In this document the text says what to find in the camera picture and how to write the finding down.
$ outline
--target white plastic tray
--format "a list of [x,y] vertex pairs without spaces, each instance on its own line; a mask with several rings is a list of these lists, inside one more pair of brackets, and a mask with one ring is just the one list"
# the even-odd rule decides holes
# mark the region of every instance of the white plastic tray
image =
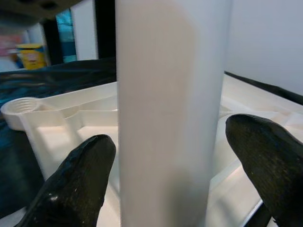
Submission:
[[[68,153],[96,134],[109,135],[118,147],[116,83],[43,99],[16,99],[2,108],[10,128],[27,133],[47,179]],[[303,140],[303,107],[271,93],[225,77],[214,150],[206,223],[208,227],[242,226],[260,197],[227,143],[225,121],[233,114],[269,118]],[[98,226],[120,226],[118,152],[109,178]]]

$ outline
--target white surface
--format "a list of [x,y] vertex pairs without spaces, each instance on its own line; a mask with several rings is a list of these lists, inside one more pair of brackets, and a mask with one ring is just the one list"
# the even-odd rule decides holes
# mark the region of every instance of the white surface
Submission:
[[116,2],[123,227],[205,221],[230,6]]
[[14,227],[25,215],[25,208],[17,210],[16,212],[5,216],[4,218],[0,219],[0,226],[1,227]]
[[98,58],[94,0],[84,0],[71,7],[77,59]]
[[234,0],[226,70],[303,95],[303,1]]
[[35,24],[27,30],[29,42],[32,44],[45,44],[44,32],[40,23]]
[[[57,169],[73,148],[92,135],[108,134],[120,148],[116,83],[38,100],[42,110],[15,115],[15,119],[21,120],[21,128],[25,128],[45,178]],[[260,200],[224,133],[226,119],[238,113],[269,118],[303,141],[303,106],[224,77],[206,212],[207,227],[221,227],[223,222],[224,227],[242,226]],[[119,155],[118,151],[98,227],[120,226]]]

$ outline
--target white plastic part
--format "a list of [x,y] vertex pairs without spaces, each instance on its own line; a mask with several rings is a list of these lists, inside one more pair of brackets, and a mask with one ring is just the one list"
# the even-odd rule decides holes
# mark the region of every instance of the white plastic part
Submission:
[[[31,142],[45,178],[48,178],[82,141],[108,134],[118,145],[116,83],[59,96],[37,99],[33,111],[4,114],[7,122],[19,122]],[[8,103],[1,111],[7,110]],[[225,121],[233,114],[250,113],[269,118],[303,141],[303,106],[225,76],[206,211],[206,226],[243,226],[260,197],[228,145]],[[111,170],[105,204],[98,227],[120,226],[119,152]]]
[[122,227],[204,226],[231,0],[118,0]]

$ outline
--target white pipe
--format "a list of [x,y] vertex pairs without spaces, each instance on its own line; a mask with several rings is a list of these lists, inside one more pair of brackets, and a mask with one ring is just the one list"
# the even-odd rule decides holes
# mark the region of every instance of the white pipe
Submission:
[[204,226],[231,0],[117,0],[122,227]]

